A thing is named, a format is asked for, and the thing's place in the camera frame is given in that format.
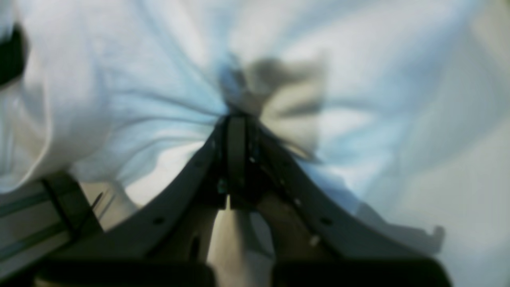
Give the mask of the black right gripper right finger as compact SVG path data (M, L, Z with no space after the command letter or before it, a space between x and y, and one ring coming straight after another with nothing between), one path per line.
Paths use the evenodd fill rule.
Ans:
M450 287L436 260L338 207L249 116L228 118L231 207L269 226L274 287Z

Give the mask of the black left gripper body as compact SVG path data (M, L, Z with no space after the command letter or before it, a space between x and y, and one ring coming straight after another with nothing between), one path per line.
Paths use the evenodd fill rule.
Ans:
M0 45L0 85L8 86L24 74L28 41L24 28L15 24L12 33Z

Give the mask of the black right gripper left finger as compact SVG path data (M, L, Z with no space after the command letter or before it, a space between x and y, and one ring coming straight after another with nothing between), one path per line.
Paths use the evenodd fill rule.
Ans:
M206 263L214 222L226 206L219 120L206 143L158 196L107 232L51 256L37 287L215 287Z

